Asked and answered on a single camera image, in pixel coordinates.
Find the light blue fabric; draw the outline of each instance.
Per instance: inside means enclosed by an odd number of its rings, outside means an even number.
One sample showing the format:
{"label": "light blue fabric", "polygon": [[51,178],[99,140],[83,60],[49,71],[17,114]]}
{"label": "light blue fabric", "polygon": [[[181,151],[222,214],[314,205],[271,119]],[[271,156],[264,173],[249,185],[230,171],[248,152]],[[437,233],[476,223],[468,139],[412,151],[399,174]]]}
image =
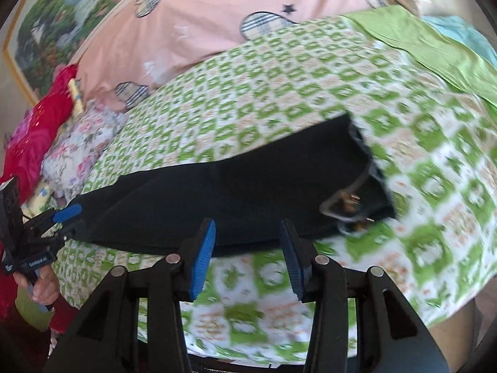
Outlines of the light blue fabric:
{"label": "light blue fabric", "polygon": [[453,15],[450,17],[423,17],[422,19],[444,36],[461,42],[473,52],[486,58],[497,68],[497,53],[490,42],[462,18]]}

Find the yellow fabric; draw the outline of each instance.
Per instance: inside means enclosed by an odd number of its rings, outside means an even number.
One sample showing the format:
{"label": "yellow fabric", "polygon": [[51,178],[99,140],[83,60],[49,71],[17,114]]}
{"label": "yellow fabric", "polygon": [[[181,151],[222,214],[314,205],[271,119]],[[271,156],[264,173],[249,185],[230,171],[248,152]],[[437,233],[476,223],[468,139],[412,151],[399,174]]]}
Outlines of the yellow fabric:
{"label": "yellow fabric", "polygon": [[71,113],[71,116],[69,116],[69,119],[66,120],[59,128],[57,131],[57,137],[55,141],[58,141],[59,139],[64,139],[67,134],[71,131],[73,128],[74,124],[81,119],[81,117],[84,114],[85,111],[85,105],[81,99],[81,93],[80,90],[78,89],[78,86],[76,85],[76,81],[74,78],[71,78],[67,84],[67,88],[69,91],[69,94],[71,94],[71,98],[73,100],[73,111]]}
{"label": "yellow fabric", "polygon": [[44,211],[51,194],[52,190],[48,187],[48,183],[40,181],[33,192],[33,196],[26,202],[26,215],[35,217]]}

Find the wall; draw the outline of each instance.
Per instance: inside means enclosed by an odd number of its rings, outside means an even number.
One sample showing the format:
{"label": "wall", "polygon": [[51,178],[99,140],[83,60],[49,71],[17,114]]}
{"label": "wall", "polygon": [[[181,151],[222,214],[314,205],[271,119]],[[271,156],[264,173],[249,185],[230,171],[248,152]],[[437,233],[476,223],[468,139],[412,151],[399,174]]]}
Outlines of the wall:
{"label": "wall", "polygon": [[[8,27],[12,23],[16,10],[17,6],[0,30],[0,47],[3,46]],[[31,106],[19,90],[16,81],[12,78],[3,54],[0,54],[0,174],[3,173],[5,134],[11,134],[16,129],[16,126],[24,118],[26,111],[30,108]]]}

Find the red cloth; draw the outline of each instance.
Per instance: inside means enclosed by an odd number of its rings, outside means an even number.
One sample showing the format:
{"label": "red cloth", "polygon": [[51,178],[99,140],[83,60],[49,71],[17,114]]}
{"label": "red cloth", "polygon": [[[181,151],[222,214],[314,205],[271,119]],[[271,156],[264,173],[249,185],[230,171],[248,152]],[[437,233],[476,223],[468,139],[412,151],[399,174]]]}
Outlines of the red cloth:
{"label": "red cloth", "polygon": [[[0,244],[0,260],[3,255],[3,247]],[[3,271],[0,270],[0,320],[5,321],[7,318],[9,307],[14,304],[17,297],[17,284],[12,275],[5,276]],[[50,321],[50,328],[56,332],[64,333],[73,321],[77,308],[69,305],[69,303],[62,297],[54,303],[55,314]]]}
{"label": "red cloth", "polygon": [[15,305],[8,308],[7,319],[3,326],[16,348],[21,351],[29,362],[29,365],[34,368],[34,371],[41,372],[47,361],[50,349],[50,330],[40,332],[31,327],[23,320]]}
{"label": "red cloth", "polygon": [[73,100],[67,84],[76,76],[75,64],[64,68],[55,78],[49,93],[28,113],[17,127],[7,147],[0,183],[19,177],[19,202],[24,203],[40,179],[41,162],[59,127],[69,118]]}

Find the pillow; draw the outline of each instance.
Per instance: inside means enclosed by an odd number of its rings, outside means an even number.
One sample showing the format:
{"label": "pillow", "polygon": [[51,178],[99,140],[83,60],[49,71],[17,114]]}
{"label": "pillow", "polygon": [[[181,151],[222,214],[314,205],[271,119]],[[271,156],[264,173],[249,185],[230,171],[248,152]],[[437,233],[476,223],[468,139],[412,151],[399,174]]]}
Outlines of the pillow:
{"label": "pillow", "polygon": [[48,183],[41,180],[34,189],[33,196],[26,201],[26,209],[23,209],[24,214],[29,217],[35,217],[43,213],[46,210],[51,194],[52,190]]}
{"label": "pillow", "polygon": [[127,115],[90,101],[69,135],[51,147],[41,174],[54,192],[70,202],[83,189],[89,172],[126,123]]}

